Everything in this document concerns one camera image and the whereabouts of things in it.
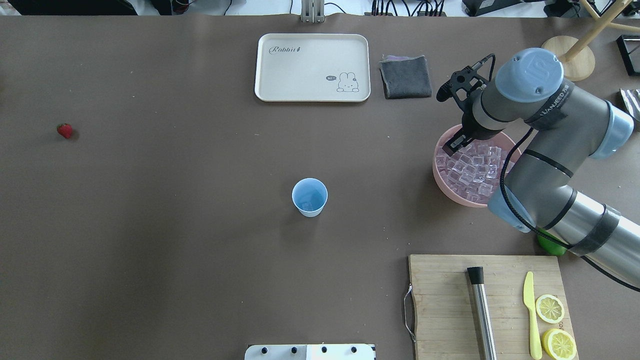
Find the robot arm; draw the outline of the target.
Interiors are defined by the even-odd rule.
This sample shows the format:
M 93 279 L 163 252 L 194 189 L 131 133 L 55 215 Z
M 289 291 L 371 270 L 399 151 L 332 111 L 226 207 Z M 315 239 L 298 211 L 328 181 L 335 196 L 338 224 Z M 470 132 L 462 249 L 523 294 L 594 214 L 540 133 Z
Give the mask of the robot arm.
M 628 141 L 633 118 L 565 79 L 554 53 L 516 53 L 493 79 L 478 74 L 485 60 L 455 71 L 436 98 L 453 98 L 461 128 L 443 145 L 453 155 L 522 120 L 535 136 L 488 203 L 517 230 L 545 231 L 563 248 L 615 282 L 639 290 L 639 226 L 569 185 L 588 158 L 604 159 Z

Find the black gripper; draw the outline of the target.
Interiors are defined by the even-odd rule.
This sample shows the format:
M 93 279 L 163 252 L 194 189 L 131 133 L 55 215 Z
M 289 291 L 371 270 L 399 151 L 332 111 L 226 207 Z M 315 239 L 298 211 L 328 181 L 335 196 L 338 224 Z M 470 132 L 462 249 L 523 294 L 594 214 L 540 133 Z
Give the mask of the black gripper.
M 448 156 L 453 156 L 473 141 L 487 141 L 501 132 L 501 122 L 485 111 L 465 112 L 462 115 L 462 131 L 457 131 L 442 145 Z

